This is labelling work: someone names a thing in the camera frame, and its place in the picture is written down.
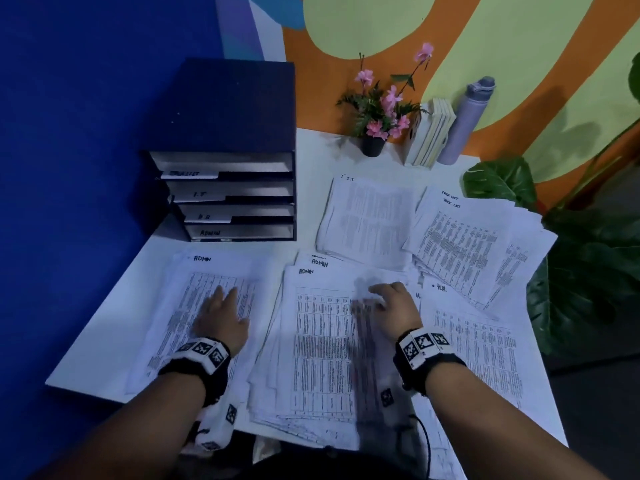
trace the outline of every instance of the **wristband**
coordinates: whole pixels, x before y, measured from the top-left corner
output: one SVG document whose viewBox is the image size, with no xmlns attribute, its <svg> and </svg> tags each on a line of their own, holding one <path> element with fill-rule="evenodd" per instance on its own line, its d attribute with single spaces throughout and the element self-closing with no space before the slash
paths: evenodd
<svg viewBox="0 0 640 480">
<path fill-rule="evenodd" d="M 439 332 L 418 328 L 404 332 L 396 342 L 394 364 L 405 390 L 414 389 L 427 395 L 424 383 L 429 372 L 439 363 L 467 364 L 455 355 L 447 338 Z"/>
<path fill-rule="evenodd" d="M 197 376 L 205 387 L 203 407 L 216 404 L 227 389 L 227 370 L 231 361 L 229 348 L 219 340 L 199 337 L 189 340 L 173 355 L 158 375 L 178 372 Z"/>
</svg>

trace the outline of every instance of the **forearm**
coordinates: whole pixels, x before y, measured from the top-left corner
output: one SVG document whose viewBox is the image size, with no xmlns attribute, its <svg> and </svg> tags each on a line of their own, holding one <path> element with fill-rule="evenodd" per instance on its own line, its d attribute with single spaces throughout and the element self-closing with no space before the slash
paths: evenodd
<svg viewBox="0 0 640 480">
<path fill-rule="evenodd" d="M 53 465 L 44 478 L 163 478 L 174 465 L 204 398 L 198 377 L 160 376 L 69 457 Z"/>
<path fill-rule="evenodd" d="M 437 365 L 426 390 L 470 479 L 606 478 L 462 365 Z"/>
</svg>

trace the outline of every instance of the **painted wall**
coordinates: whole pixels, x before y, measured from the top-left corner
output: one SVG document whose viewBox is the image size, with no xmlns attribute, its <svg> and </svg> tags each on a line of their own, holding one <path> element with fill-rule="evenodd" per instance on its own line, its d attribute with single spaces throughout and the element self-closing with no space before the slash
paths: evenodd
<svg viewBox="0 0 640 480">
<path fill-rule="evenodd" d="M 222 55 L 214 0 L 0 0 L 0 478 L 112 404 L 44 386 L 163 216 L 136 128 L 187 56 Z"/>
<path fill-rule="evenodd" d="M 355 87 L 360 52 L 389 85 L 388 74 L 410 72 L 422 42 L 432 42 L 434 57 L 415 78 L 413 100 L 455 100 L 467 83 L 494 76 L 498 89 L 465 153 L 524 155 L 547 205 L 640 117 L 626 83 L 640 52 L 640 0 L 218 0 L 218 6 L 221 19 L 235 26 L 244 6 L 244 24 L 255 32 L 249 55 L 239 50 L 245 39 L 221 23 L 226 57 L 296 64 L 303 128 L 348 133 L 345 109 L 333 102 Z M 640 128 L 619 150 L 633 152 L 638 144 Z"/>
</svg>

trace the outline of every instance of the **table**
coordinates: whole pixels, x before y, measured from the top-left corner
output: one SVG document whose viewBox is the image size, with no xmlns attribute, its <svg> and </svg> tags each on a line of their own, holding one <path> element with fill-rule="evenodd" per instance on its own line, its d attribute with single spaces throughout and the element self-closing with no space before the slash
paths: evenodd
<svg viewBox="0 0 640 480">
<path fill-rule="evenodd" d="M 164 268 L 174 254 L 186 249 L 229 249 L 272 255 L 275 265 L 268 272 L 268 289 L 273 305 L 284 266 L 293 263 L 299 249 L 315 249 L 317 229 L 334 175 L 370 177 L 388 184 L 414 187 L 420 193 L 431 184 L 444 191 L 460 193 L 460 177 L 479 161 L 475 157 L 460 156 L 452 166 L 436 163 L 431 170 L 407 168 L 402 165 L 399 148 L 394 144 L 385 145 L 379 157 L 368 158 L 349 137 L 300 128 L 296 137 L 296 242 L 188 242 L 176 218 L 167 216 L 45 383 L 119 403 L 132 399 L 132 394 L 125 394 L 129 368 L 145 338 Z M 266 313 L 267 317 L 270 315 L 271 309 Z M 245 408 L 239 411 L 236 429 L 315 446 L 296 436 L 250 422 Z"/>
</svg>

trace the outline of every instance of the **colorful mural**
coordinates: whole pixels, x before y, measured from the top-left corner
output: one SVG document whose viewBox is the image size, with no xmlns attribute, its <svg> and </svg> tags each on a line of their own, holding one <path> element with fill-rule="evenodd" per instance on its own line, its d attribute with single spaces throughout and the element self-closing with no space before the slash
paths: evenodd
<svg viewBox="0 0 640 480">
<path fill-rule="evenodd" d="M 226 57 L 295 63 L 302 128 L 348 133 L 332 103 L 353 84 L 361 52 L 376 75 L 405 73 L 432 42 L 414 100 L 455 101 L 468 82 L 493 76 L 498 88 L 465 153 L 524 155 L 547 206 L 640 118 L 626 84 L 640 51 L 640 0 L 216 1 Z M 639 140 L 635 128 L 616 155 Z"/>
</svg>

